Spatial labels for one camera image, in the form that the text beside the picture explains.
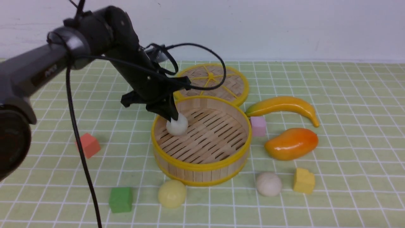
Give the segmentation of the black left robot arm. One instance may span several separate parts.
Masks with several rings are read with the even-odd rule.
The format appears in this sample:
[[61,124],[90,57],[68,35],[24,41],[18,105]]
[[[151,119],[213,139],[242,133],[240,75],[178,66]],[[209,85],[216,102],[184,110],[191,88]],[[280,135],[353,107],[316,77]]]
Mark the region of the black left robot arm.
[[132,87],[121,104],[146,104],[147,111],[168,121],[178,119],[173,94],[189,89],[187,77],[170,78],[162,69],[164,45],[145,51],[128,14],[116,6],[80,13],[47,36],[47,43],[0,66],[1,92],[1,180],[23,162],[31,145],[30,125],[37,122],[29,98],[67,67],[83,69],[104,55]]

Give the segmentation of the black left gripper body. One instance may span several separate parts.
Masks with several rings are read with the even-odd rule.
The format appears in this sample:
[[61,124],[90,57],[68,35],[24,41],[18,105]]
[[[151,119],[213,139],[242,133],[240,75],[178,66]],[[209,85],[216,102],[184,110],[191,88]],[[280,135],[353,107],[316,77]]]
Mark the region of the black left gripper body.
[[121,104],[145,104],[148,110],[175,110],[173,93],[188,88],[188,77],[168,78],[144,51],[114,47],[106,52],[120,75],[133,89],[121,97]]

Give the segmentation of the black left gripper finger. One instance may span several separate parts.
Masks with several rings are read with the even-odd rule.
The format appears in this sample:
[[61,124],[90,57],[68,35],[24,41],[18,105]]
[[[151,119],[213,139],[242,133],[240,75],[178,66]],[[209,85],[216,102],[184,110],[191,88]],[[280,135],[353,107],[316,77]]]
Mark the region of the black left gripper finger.
[[146,110],[161,116],[169,122],[178,121],[178,110],[173,95],[167,95],[155,102],[148,103]]

